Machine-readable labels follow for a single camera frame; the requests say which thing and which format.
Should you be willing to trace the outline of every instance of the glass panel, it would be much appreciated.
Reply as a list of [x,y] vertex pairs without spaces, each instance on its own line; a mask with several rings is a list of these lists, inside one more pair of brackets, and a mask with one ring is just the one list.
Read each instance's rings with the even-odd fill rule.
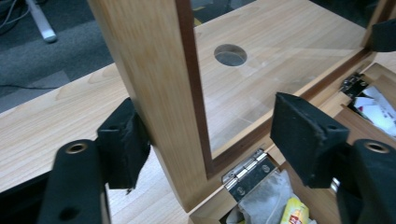
[[[230,11],[231,3],[247,3],[205,2],[192,1],[196,25],[205,21],[205,9]],[[365,34],[307,0],[248,2],[214,20],[208,15],[195,27],[212,152],[270,112],[277,91],[297,92],[359,49]]]

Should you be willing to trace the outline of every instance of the open box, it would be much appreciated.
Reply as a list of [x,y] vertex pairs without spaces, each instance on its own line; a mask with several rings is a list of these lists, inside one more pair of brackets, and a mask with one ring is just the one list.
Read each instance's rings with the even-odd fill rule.
[[[370,28],[304,0],[256,1],[195,33],[189,1],[90,5],[178,201],[186,212],[194,209],[194,223],[219,223],[236,205],[221,178],[257,148],[288,168],[269,139],[275,92],[300,95],[335,116],[347,100],[338,92],[342,81],[374,56]],[[395,1],[379,1],[370,24],[393,18],[394,8]],[[242,48],[247,61],[218,63],[224,44]],[[332,192],[291,180],[314,219],[339,222]]]

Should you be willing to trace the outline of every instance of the metal screw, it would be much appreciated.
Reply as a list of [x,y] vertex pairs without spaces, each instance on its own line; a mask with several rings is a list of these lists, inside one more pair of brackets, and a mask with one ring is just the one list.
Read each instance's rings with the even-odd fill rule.
[[271,168],[267,165],[263,165],[262,169],[264,170],[265,173],[270,173],[270,171],[271,171]]
[[237,188],[236,192],[238,192],[238,194],[241,196],[244,196],[246,194],[244,188],[242,188],[242,187]]

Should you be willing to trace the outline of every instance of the wooden frame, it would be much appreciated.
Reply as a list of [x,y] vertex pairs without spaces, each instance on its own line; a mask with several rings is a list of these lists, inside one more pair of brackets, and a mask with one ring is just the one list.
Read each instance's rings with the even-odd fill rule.
[[[264,116],[212,160],[189,1],[89,3],[174,193],[190,211],[221,186],[226,170],[258,146],[270,143],[268,135],[263,137],[269,132],[270,116]],[[386,20],[394,4],[393,0],[381,1],[372,23]],[[368,49],[357,50],[323,74],[323,80],[316,79],[299,93],[312,99],[329,79],[337,79],[369,53]],[[325,99],[316,98],[318,105]]]

